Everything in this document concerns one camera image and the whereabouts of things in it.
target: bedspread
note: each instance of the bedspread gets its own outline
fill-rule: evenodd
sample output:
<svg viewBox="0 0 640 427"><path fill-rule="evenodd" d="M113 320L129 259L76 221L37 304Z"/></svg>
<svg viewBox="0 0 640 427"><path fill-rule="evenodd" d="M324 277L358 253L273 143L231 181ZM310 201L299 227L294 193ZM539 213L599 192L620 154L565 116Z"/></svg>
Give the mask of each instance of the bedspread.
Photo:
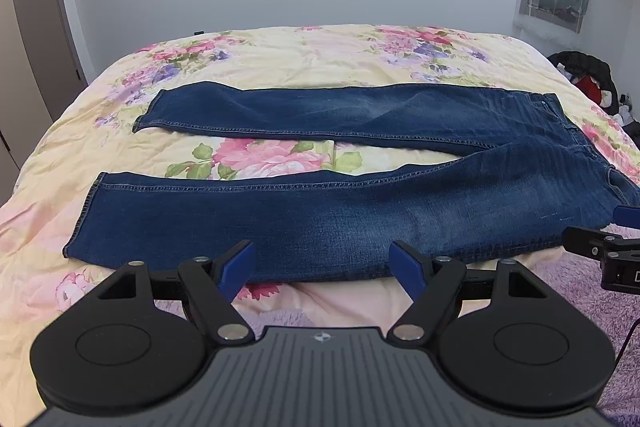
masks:
<svg viewBox="0 0 640 427"><path fill-rule="evenodd" d="M332 141L222 139L131 127L159 89L213 80L240 89L449 83L554 92L566 115L621 172L640 182L640 152L545 57L516 39L445 28L342 25L227 31L147 46L104 71L47 131L0 208L0 424L24 425L43 405L29 366L37 333L110 273L65 259L87 191L101 171L197 179L332 169L352 175L455 156ZM185 252L185 257L202 255ZM527 264L559 250L523 256ZM302 308L318 326L379 325L409 304L393 279L261 284L246 311Z"/></svg>

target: gray ribbed panel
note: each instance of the gray ribbed panel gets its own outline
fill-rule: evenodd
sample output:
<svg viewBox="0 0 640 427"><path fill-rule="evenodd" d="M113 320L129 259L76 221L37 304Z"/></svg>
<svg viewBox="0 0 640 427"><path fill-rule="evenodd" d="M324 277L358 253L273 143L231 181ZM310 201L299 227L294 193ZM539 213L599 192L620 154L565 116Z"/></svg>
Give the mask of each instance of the gray ribbed panel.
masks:
<svg viewBox="0 0 640 427"><path fill-rule="evenodd" d="M555 419L485 411L458 396L427 354L384 343L378 330L270 328L227 348L186 393L144 413L85 418L52 409L34 427L604 427L595 410Z"/></svg>

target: wire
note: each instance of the wire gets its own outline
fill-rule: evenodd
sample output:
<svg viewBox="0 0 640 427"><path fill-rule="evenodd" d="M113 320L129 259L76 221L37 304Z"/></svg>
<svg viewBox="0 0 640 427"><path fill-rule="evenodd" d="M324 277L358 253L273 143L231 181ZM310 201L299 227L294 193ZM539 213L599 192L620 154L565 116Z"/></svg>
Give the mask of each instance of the wire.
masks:
<svg viewBox="0 0 640 427"><path fill-rule="evenodd" d="M620 348L620 351L618 352L618 356L616 357L616 363L613 366L613 370L615 371L616 368L618 367L618 364L620 363L620 360L622 359L622 355L625 354L625 349L627 344L629 343L629 341L631 340L631 336L634 334L634 331L636 331L636 328L638 327L638 325L640 325L640 319L637 319L634 322L634 325L631 326L631 329L629 330L629 332L626 334L626 339L624 341L624 343L622 344L622 347Z"/></svg>

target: wardrobe door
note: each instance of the wardrobe door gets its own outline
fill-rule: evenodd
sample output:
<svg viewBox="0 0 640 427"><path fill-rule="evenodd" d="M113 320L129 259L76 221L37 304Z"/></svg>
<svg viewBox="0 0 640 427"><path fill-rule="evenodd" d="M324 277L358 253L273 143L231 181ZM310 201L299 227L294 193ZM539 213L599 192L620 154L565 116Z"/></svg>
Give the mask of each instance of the wardrobe door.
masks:
<svg viewBox="0 0 640 427"><path fill-rule="evenodd" d="M11 158L2 132L0 131L0 205L11 197L15 181L18 179L18 168Z"/></svg>

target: pile of clothes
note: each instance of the pile of clothes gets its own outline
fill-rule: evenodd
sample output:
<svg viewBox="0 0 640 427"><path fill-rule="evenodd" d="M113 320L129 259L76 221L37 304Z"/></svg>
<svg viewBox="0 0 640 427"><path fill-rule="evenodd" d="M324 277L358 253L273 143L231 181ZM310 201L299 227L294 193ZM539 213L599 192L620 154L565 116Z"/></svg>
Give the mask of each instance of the pile of clothes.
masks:
<svg viewBox="0 0 640 427"><path fill-rule="evenodd" d="M631 115L628 94L618 97L609 65L581 52L561 52L547 57L566 79L597 103L640 147L640 123Z"/></svg>

